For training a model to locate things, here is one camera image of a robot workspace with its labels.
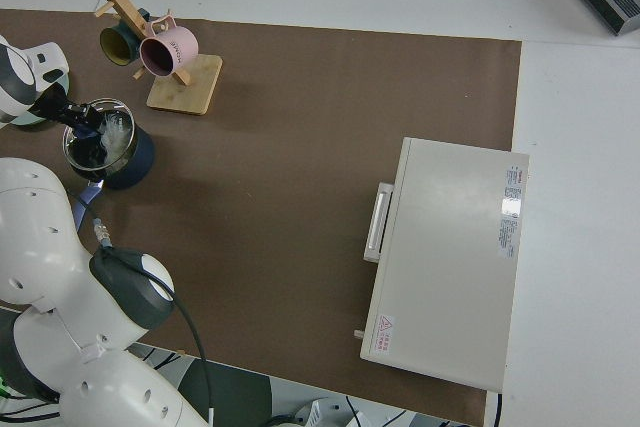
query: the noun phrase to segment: pink mug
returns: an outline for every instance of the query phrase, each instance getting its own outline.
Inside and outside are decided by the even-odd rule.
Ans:
[[[154,24],[166,22],[167,30],[156,33]],[[198,55],[198,41],[186,27],[176,25],[171,15],[147,22],[147,37],[140,43],[140,59],[152,74],[167,77]]]

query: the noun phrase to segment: white sticker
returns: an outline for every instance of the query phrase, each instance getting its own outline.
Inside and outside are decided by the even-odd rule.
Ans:
[[[391,315],[378,315],[376,323],[375,345],[373,351],[376,354],[388,354],[391,348],[391,337],[393,336],[393,324],[396,319]]]
[[[520,167],[513,166],[507,170],[505,176],[502,215],[498,233],[498,253],[501,257],[508,259],[515,257],[518,249],[523,175],[524,172]]]

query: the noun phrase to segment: brown mat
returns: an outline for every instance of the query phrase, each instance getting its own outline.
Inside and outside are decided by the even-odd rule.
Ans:
[[[509,150],[520,43],[184,21],[225,62],[195,117],[145,106],[153,79],[135,82],[137,66],[100,51],[106,17],[4,10],[0,33],[19,48],[57,42],[72,99],[118,98],[151,134],[149,176],[95,208],[116,245],[169,268],[209,357],[481,425],[483,391],[361,360],[353,331],[375,276],[362,254],[377,185],[393,182],[402,138]],[[0,155],[36,160],[80,191],[62,130],[8,126]],[[195,353],[177,314],[144,341]]]

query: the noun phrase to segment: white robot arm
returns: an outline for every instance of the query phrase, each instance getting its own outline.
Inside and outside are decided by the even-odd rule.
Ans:
[[[120,251],[172,288],[160,262]],[[68,427],[207,423],[161,375],[126,352],[171,312],[158,285],[80,243],[64,187],[35,162],[0,159],[0,300],[30,305],[0,323],[0,374],[60,403]]]
[[[20,50],[0,35],[0,129],[29,110],[42,92],[68,72],[67,59],[57,44]]]

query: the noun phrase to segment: cable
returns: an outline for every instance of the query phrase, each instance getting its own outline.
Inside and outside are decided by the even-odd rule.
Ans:
[[[295,415],[276,415],[271,417],[264,424],[260,424],[260,427],[274,427],[280,424],[293,423],[295,419]]]
[[[0,415],[0,423],[5,422],[7,424],[25,424],[27,422],[36,422],[38,420],[55,419],[56,417],[60,417],[60,412],[34,415],[33,417],[4,417],[3,415]]]
[[[156,351],[156,348],[155,348],[155,347],[153,347],[153,348],[149,351],[149,353],[148,353],[147,355],[145,355],[145,356],[144,356],[144,359],[142,359],[142,361],[143,361],[143,362],[146,362],[146,361],[147,361],[147,359],[148,359],[149,357],[151,357],[151,354],[153,354],[155,351]]]
[[[164,367],[165,365],[169,365],[171,362],[175,362],[176,360],[178,360],[180,358],[179,355],[171,352],[171,354],[169,354],[169,356],[164,359],[162,362],[160,362],[158,365],[156,365],[154,367],[155,370],[160,370],[162,367]]]
[[[0,392],[0,397],[4,397],[5,399],[10,399],[10,400],[27,400],[30,399],[31,397],[25,397],[24,395],[11,395],[9,392]]]
[[[173,352],[171,352],[166,359],[164,359],[162,362],[160,362],[158,365],[156,365],[154,367],[154,369],[158,370],[159,368],[167,365],[169,362],[171,362],[171,359],[173,359],[173,356],[176,355]]]
[[[165,284],[161,279],[159,279],[158,277],[156,277],[152,273],[147,272],[144,269],[141,269],[141,268],[138,268],[138,267],[136,267],[134,265],[129,264],[128,261],[126,259],[123,259],[118,254],[117,250],[115,250],[113,247],[102,246],[101,249],[107,255],[111,255],[111,256],[115,257],[116,259],[118,259],[120,262],[122,262],[127,269],[129,269],[129,270],[131,270],[133,272],[137,272],[138,274],[146,277],[147,279],[151,280],[156,285],[161,287],[173,299],[174,304],[180,310],[180,313],[184,317],[184,320],[187,322],[187,325],[189,326],[189,329],[191,330],[191,335],[193,336],[193,340],[195,340],[195,342],[196,342],[196,346],[198,347],[198,352],[200,354],[200,359],[202,360],[202,368],[204,369],[204,379],[205,379],[205,381],[207,383],[207,391],[209,393],[209,426],[211,427],[213,425],[213,389],[211,388],[211,378],[210,378],[210,375],[209,375],[209,369],[207,369],[207,356],[206,356],[206,354],[204,352],[204,347],[202,346],[202,342],[200,340],[200,335],[198,334],[198,329],[196,328],[196,325],[193,322],[193,319],[191,318],[191,315],[189,315],[189,312],[187,311],[186,307],[184,306],[184,304],[182,303],[180,298],[176,295],[176,293],[167,284]]]
[[[52,404],[49,404],[48,402],[44,402],[42,404],[32,405],[31,407],[25,407],[24,409],[14,410],[13,412],[2,412],[2,413],[0,413],[0,416],[21,414],[23,412],[28,412],[29,410],[33,410],[33,409],[38,409],[40,407],[44,407],[45,405],[52,405]]]
[[[358,424],[358,427],[362,427],[362,424],[360,424],[360,419],[358,418],[358,414],[356,412],[356,409],[353,408],[353,405],[351,404],[351,401],[349,400],[349,396],[346,395],[345,397],[347,398],[347,404],[349,404],[349,407],[351,408],[351,412],[353,412],[353,418],[356,419],[356,423]]]
[[[496,408],[496,420],[493,422],[493,427],[500,425],[500,416],[502,415],[502,394],[498,394],[498,407]]]
[[[398,420],[400,417],[402,417],[402,415],[404,415],[407,411],[403,410],[402,412],[400,412],[398,415],[396,415],[393,419],[391,419],[389,422],[386,422],[384,424],[382,424],[382,427],[387,427],[387,425],[391,424],[392,422],[395,422],[396,420]]]

